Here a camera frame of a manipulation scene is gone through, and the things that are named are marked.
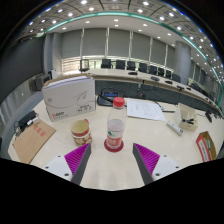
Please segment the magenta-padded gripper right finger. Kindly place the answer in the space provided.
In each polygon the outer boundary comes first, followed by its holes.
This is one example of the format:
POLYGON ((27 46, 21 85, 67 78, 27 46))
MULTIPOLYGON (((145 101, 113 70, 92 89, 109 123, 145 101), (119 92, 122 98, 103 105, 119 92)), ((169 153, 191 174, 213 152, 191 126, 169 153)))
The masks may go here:
POLYGON ((133 155, 145 185, 181 169, 168 155, 159 155, 137 143, 133 144, 133 155))

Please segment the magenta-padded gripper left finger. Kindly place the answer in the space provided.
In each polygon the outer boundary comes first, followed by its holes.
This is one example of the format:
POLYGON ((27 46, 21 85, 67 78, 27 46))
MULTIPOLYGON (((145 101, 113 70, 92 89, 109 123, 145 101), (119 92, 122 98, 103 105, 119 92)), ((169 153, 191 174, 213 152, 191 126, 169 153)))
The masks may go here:
POLYGON ((79 185, 82 181, 90 155, 91 144, 88 143, 66 155, 58 155, 54 157, 43 167, 43 169, 79 185))

